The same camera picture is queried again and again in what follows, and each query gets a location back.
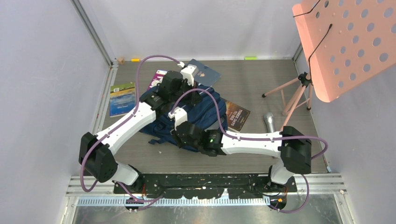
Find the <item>dark Three Days book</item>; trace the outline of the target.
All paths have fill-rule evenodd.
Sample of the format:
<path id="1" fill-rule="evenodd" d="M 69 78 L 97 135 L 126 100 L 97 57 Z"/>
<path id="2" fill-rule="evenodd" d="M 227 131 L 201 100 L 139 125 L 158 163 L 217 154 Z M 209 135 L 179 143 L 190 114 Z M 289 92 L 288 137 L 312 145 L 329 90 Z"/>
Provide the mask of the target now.
<path id="1" fill-rule="evenodd" d="M 228 130 L 239 133 L 250 115 L 250 110 L 226 99 L 223 100 L 226 104 Z"/>

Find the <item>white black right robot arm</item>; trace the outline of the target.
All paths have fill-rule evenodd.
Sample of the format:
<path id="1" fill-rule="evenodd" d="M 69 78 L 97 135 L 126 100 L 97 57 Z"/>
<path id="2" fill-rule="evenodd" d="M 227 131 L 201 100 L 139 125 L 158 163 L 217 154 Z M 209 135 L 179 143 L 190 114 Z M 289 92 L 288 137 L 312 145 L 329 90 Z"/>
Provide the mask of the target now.
<path id="1" fill-rule="evenodd" d="M 291 126 L 273 133 L 222 133 L 216 129 L 204 130 L 186 121 L 175 127 L 171 135 L 178 147 L 192 147 L 212 157 L 262 154 L 278 158 L 266 179 L 271 191 L 279 191 L 294 174 L 311 173 L 311 141 Z"/>

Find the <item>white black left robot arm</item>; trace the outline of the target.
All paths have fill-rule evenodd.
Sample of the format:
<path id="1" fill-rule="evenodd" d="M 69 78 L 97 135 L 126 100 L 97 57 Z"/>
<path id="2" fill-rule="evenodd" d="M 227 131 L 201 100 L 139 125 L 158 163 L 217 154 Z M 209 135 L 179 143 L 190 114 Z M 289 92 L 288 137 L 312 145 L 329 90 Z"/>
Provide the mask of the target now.
<path id="1" fill-rule="evenodd" d="M 81 165 L 79 177 L 84 191 L 84 173 L 88 172 L 96 182 L 115 181 L 125 184 L 132 193 L 142 190 L 143 180 L 139 172 L 119 163 L 114 156 L 121 146 L 145 126 L 166 115 L 174 121 L 174 129 L 187 121 L 187 112 L 173 109 L 183 99 L 186 104 L 195 105 L 201 100 L 199 94 L 194 95 L 196 72 L 191 66 L 181 71 L 169 71 L 164 75 L 157 89 L 142 97 L 132 109 L 109 128 L 92 134 L 87 132 L 81 138 L 79 160 Z"/>

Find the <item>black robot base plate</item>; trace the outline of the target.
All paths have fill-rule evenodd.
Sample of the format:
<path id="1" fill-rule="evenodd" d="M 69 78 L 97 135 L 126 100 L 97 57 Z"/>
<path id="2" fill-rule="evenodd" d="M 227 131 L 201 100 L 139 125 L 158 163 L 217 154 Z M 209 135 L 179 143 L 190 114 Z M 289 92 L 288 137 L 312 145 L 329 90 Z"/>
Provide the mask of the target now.
<path id="1" fill-rule="evenodd" d="M 297 191 L 291 177 L 285 186 L 272 183 L 267 174 L 142 174 L 132 185 L 115 184 L 115 194 L 143 193 L 149 199 L 213 199 L 228 195 L 230 199 L 279 196 Z"/>

